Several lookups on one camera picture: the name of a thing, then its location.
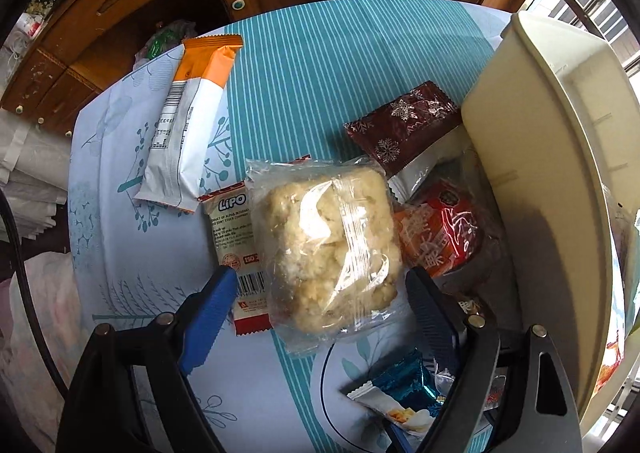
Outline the dark red snowflake packet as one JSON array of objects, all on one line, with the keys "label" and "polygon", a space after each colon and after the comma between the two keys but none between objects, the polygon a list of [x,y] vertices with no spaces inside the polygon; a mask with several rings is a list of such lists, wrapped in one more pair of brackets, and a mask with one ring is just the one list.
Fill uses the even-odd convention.
[{"label": "dark red snowflake packet", "polygon": [[344,128],[386,173],[395,176],[413,158],[462,124],[461,109],[431,80]]}]

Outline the orange white snack bar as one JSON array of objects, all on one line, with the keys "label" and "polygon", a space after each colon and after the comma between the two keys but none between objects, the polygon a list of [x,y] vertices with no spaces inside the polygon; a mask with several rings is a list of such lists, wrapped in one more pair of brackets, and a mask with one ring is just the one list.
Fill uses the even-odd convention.
[{"label": "orange white snack bar", "polygon": [[186,212],[198,207],[198,179],[204,167],[222,92],[239,35],[188,39],[158,117],[137,200]]}]

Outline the blue white rice cracker packet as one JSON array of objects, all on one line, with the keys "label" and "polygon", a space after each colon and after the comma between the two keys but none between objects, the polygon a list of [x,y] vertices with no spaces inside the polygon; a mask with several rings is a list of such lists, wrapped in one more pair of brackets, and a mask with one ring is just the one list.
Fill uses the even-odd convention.
[{"label": "blue white rice cracker packet", "polygon": [[418,349],[385,366],[370,381],[347,393],[347,398],[420,438],[431,429],[446,401]]}]

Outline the pastel floral blanket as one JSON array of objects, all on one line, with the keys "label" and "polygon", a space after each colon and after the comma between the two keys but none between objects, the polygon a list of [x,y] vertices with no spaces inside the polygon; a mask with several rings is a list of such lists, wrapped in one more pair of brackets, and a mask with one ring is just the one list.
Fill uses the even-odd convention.
[{"label": "pastel floral blanket", "polygon": [[[25,265],[40,329],[69,383],[87,338],[72,256],[50,251]],[[54,451],[64,402],[38,351],[16,277],[1,283],[1,384],[29,439],[40,451]]]}]

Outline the white plastic bag bin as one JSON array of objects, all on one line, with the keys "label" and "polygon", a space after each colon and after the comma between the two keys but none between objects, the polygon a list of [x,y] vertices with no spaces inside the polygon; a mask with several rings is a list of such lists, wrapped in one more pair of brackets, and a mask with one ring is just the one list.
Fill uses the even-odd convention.
[{"label": "white plastic bag bin", "polygon": [[184,39],[195,38],[197,35],[194,22],[175,20],[163,26],[134,54],[132,69],[138,69],[147,62],[154,60],[155,57],[175,48]]}]

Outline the blue patterned tablecloth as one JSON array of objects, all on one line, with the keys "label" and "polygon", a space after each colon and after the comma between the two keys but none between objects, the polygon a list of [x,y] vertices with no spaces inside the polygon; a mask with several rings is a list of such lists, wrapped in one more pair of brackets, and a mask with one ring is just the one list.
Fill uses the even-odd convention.
[{"label": "blue patterned tablecloth", "polygon": [[[509,23],[505,12],[448,0],[335,0],[231,24],[243,38],[196,184],[238,182],[250,159],[349,160],[344,131],[423,81],[461,102]],[[181,57],[173,49],[81,109],[68,180],[70,248],[88,327],[148,324],[215,269],[210,225],[139,202],[142,173]],[[411,332],[409,323],[294,357],[272,332],[231,324],[191,375],[209,425],[230,452],[382,452],[388,439],[343,387]]]}]

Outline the clear bag puffed rice cake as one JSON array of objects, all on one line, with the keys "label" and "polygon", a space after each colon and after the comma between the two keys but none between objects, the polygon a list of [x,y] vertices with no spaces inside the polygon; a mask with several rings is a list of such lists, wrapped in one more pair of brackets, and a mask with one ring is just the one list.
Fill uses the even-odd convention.
[{"label": "clear bag puffed rice cake", "polygon": [[405,265],[378,164],[250,160],[245,186],[269,320],[286,351],[306,355],[400,311]]}]

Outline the white plastic storage bin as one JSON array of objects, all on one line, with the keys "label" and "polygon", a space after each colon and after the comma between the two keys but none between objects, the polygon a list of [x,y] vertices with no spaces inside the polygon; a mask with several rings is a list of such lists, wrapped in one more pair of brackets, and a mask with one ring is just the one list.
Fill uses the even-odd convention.
[{"label": "white plastic storage bin", "polygon": [[512,16],[462,105],[506,228],[523,321],[550,332],[582,430],[629,365],[615,205],[639,205],[639,102],[610,45],[531,12]]}]

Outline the red label nut packet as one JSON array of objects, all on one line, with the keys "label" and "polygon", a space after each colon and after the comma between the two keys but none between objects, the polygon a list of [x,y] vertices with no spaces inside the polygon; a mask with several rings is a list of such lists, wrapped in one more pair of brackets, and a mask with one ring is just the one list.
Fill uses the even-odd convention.
[{"label": "red label nut packet", "polygon": [[484,277],[504,257],[501,226],[486,202],[454,181],[424,183],[394,206],[402,254],[408,265],[444,277],[469,272]]}]

